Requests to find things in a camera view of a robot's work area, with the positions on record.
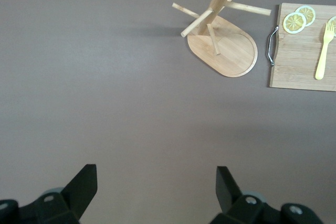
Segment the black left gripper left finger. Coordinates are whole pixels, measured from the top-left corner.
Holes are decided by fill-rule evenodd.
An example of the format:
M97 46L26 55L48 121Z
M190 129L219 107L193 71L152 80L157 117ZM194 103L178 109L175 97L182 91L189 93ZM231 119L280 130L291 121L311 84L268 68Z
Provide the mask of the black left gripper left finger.
M87 164L60 192L22 207L14 199L1 200L1 223L79 223L97 190L97 166Z

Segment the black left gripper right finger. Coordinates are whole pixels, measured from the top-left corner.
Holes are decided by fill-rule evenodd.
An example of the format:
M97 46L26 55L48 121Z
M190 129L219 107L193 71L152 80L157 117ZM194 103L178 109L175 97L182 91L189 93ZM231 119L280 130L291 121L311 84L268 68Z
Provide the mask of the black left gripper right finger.
M211 223L322 223L307 206L286 203L277 210L256 196L244 195L226 166L217 167L215 189L222 212Z

